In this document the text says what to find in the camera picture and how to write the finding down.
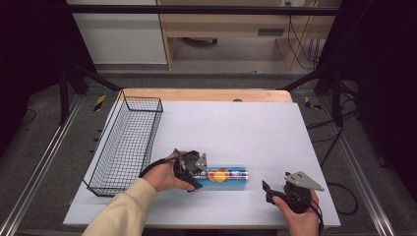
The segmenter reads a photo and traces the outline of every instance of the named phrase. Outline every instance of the cream sleeve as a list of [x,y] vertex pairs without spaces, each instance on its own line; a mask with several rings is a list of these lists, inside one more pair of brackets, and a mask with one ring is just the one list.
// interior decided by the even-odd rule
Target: cream sleeve
[[156,194],[146,180],[135,180],[129,189],[112,199],[83,235],[142,235]]

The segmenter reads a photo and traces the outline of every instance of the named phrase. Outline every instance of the white table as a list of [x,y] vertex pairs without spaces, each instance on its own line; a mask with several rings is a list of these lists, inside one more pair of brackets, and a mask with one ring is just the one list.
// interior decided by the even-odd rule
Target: white table
[[[278,228],[283,214],[266,202],[262,180],[282,191],[284,173],[303,171],[320,185],[317,192],[326,227],[340,225],[323,172],[300,110],[292,102],[162,101],[163,114],[151,161],[174,148],[206,152],[208,165],[244,165],[249,181],[243,191],[159,193],[149,210],[152,228]],[[91,175],[95,156],[86,174]],[[64,224],[87,226],[109,203],[82,183]]]

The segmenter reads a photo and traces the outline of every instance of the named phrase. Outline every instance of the desk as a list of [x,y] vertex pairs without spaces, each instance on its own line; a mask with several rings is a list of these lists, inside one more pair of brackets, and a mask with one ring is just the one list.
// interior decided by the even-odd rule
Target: desk
[[[285,227],[284,216],[265,201],[263,179],[280,190],[285,171],[303,170],[327,188],[298,105],[287,91],[127,88],[125,93],[162,100],[164,112],[151,161],[173,148],[197,149],[208,154],[208,165],[243,164],[250,172],[244,191],[159,193],[149,211],[149,228]],[[260,97],[267,102],[259,102]],[[228,102],[235,98],[246,102]],[[184,107],[193,112],[180,111]],[[325,225],[339,226],[329,192],[318,196]],[[64,224],[87,226],[109,201],[96,197],[82,183]]]
[[[284,0],[157,0],[157,5],[196,6],[259,6],[283,7]],[[294,7],[334,7],[341,0],[303,0]],[[287,69],[297,63],[301,56],[301,45],[306,38],[326,39],[334,21],[332,16],[293,16],[293,29],[289,30],[289,16],[245,16],[245,15],[192,15],[161,14],[160,22],[165,44],[168,67],[173,66],[175,41],[177,37],[273,37],[283,57]]]

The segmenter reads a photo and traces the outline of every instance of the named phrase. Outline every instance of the wire basket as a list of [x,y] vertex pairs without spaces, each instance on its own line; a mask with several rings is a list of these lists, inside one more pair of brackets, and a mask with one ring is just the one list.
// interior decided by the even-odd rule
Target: wire basket
[[153,141],[163,112],[160,98],[125,96],[121,91],[120,108],[114,108],[100,142],[105,142],[98,162],[87,183],[100,197],[124,192],[150,162]]

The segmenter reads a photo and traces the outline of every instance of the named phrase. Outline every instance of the cylindrical can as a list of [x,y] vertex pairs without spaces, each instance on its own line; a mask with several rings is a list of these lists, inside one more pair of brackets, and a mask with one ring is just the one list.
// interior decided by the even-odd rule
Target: cylindrical can
[[196,182],[203,185],[203,188],[214,186],[244,187],[248,178],[248,169],[245,166],[235,165],[209,166],[208,171],[194,176]]

